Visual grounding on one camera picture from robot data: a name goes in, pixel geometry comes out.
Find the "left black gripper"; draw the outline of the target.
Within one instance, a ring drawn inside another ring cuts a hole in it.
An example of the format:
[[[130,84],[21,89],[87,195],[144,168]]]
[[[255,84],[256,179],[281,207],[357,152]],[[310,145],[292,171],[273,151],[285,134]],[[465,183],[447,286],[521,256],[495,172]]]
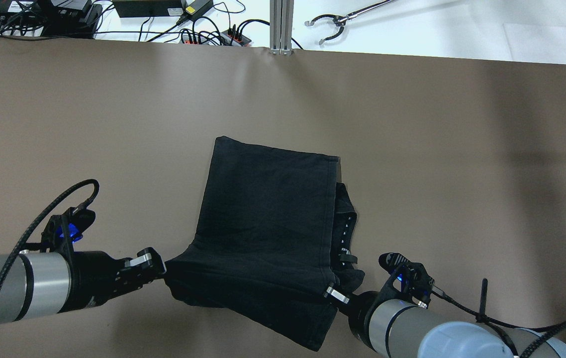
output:
[[[74,252],[70,258],[67,311],[101,306],[166,274],[162,256],[153,247],[144,248],[132,259],[114,259],[101,251]],[[139,270],[127,271],[129,268]]]

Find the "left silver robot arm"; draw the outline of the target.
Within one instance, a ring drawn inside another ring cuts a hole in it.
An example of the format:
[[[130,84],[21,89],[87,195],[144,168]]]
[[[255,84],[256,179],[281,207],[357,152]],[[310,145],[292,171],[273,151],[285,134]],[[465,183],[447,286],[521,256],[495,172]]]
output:
[[[19,254],[0,288],[0,324],[101,306],[166,272],[153,248],[122,259],[101,251]]]

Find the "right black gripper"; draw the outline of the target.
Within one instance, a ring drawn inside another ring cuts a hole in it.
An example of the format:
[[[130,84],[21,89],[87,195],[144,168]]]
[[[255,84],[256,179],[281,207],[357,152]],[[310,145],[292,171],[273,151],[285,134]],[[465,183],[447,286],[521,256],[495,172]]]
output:
[[[334,304],[347,304],[345,315],[348,317],[348,325],[353,336],[365,346],[372,349],[369,338],[369,317],[374,307],[378,292],[363,292],[348,297],[337,290],[333,284],[329,284],[324,291],[324,297]]]

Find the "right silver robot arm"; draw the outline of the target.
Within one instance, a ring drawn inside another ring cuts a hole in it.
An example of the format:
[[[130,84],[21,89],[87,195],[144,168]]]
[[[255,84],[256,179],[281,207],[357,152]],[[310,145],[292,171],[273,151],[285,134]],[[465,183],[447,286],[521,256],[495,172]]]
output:
[[[391,284],[360,295],[329,286],[324,296],[348,317],[353,335],[383,358],[566,358],[566,344],[556,337],[450,320]]]

